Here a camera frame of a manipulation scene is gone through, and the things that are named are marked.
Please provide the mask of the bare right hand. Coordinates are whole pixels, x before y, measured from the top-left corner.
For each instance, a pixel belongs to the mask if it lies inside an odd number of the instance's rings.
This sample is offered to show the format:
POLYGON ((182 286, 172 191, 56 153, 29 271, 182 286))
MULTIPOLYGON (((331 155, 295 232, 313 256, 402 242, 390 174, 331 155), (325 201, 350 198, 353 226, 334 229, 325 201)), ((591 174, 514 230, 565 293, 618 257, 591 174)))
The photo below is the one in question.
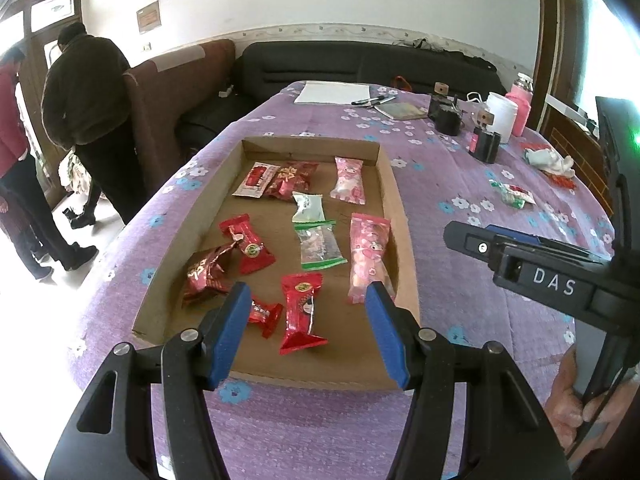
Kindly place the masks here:
MULTIPOLYGON (((577 464, 590 452, 604 448, 614 436, 639 389, 638 371, 639 367, 636 366, 631 378, 617 387, 606 407, 600 411, 597 420, 598 424, 604 425, 602 434, 583 440, 570 458, 571 464, 577 464)), ((573 448, 579 427, 584 422, 590 422, 604 400, 602 394, 588 404, 582 404, 574 393, 576 377, 576 349, 575 346, 571 346, 560 361, 558 374, 554 378, 550 396, 544 406, 544 411, 565 452, 573 448)))

